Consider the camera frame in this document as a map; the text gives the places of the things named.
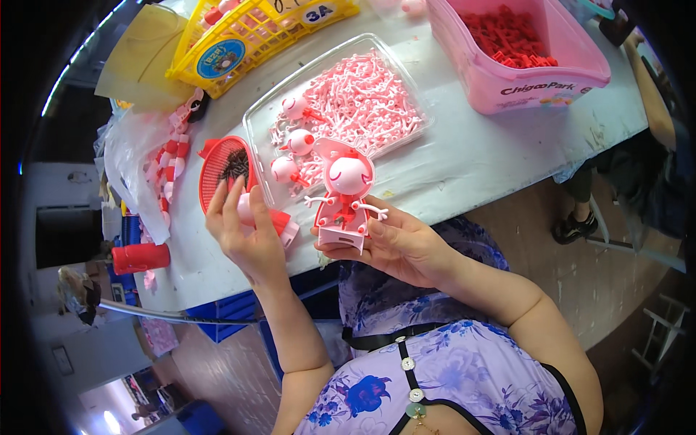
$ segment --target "red cylinder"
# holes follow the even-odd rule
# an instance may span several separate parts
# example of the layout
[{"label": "red cylinder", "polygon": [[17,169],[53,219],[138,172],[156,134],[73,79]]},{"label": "red cylinder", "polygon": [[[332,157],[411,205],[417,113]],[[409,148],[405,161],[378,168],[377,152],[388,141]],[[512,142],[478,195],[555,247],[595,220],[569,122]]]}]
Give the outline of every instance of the red cylinder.
[{"label": "red cylinder", "polygon": [[111,249],[113,272],[116,275],[144,272],[169,265],[169,247],[166,244],[142,243]]}]

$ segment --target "woman's right hand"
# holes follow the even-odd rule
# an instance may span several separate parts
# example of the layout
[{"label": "woman's right hand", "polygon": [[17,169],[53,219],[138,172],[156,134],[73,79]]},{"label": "woman's right hand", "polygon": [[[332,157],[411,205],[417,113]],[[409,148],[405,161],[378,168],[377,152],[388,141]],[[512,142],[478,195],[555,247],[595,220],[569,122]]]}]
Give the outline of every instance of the woman's right hand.
[{"label": "woman's right hand", "polygon": [[[416,287],[438,287],[452,275],[459,253],[451,248],[432,228],[416,217],[403,212],[372,195],[365,202],[379,209],[389,209],[382,222],[370,218],[363,254],[357,248],[331,243],[315,248],[336,260],[357,260]],[[319,234],[317,227],[313,235]]]}]

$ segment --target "fingernail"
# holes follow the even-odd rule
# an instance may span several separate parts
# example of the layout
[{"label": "fingernail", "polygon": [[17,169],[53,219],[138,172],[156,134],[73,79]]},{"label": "fingernail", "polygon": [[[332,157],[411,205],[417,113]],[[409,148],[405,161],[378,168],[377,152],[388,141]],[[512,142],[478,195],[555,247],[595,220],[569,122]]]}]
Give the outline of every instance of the fingernail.
[{"label": "fingernail", "polygon": [[370,234],[381,236],[384,234],[384,224],[377,219],[370,219],[372,225],[370,225]]}]

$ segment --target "woman's left hand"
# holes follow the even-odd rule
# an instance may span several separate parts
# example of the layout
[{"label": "woman's left hand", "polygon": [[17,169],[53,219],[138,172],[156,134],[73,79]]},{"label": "woman's left hand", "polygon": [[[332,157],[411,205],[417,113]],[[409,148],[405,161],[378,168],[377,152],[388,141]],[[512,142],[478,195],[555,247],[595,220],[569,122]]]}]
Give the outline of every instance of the woman's left hand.
[{"label": "woman's left hand", "polygon": [[279,280],[287,280],[285,252],[259,186],[254,186],[249,194],[249,207],[256,229],[244,236],[237,213],[244,185],[244,177],[238,177],[227,193],[227,182],[220,183],[208,205],[205,227],[220,243],[223,253],[244,272],[251,285],[273,287]]}]

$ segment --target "woman's hand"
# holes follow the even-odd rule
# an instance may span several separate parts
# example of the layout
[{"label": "woman's hand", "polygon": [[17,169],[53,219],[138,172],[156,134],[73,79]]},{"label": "woman's hand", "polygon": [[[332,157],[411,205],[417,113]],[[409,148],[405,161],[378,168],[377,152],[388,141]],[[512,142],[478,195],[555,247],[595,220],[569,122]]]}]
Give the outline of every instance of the woman's hand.
[{"label": "woman's hand", "polygon": [[244,177],[238,177],[230,193],[227,193],[227,181],[220,183],[208,205],[205,227],[220,243],[223,253],[244,272],[251,285],[268,285],[278,283],[281,279],[287,280],[283,245],[273,227],[259,186],[251,188],[249,194],[249,207],[256,230],[249,236],[244,236],[237,213],[237,203],[244,185]]},{"label": "woman's hand", "polygon": [[[315,248],[329,258],[369,264],[416,287],[438,287],[452,275],[453,260],[459,253],[432,228],[372,195],[365,197],[365,202],[389,212],[382,222],[374,218],[367,222],[371,239],[365,239],[362,255],[357,248],[341,243],[319,246],[315,242]],[[318,235],[319,228],[312,228],[311,233]]]}]

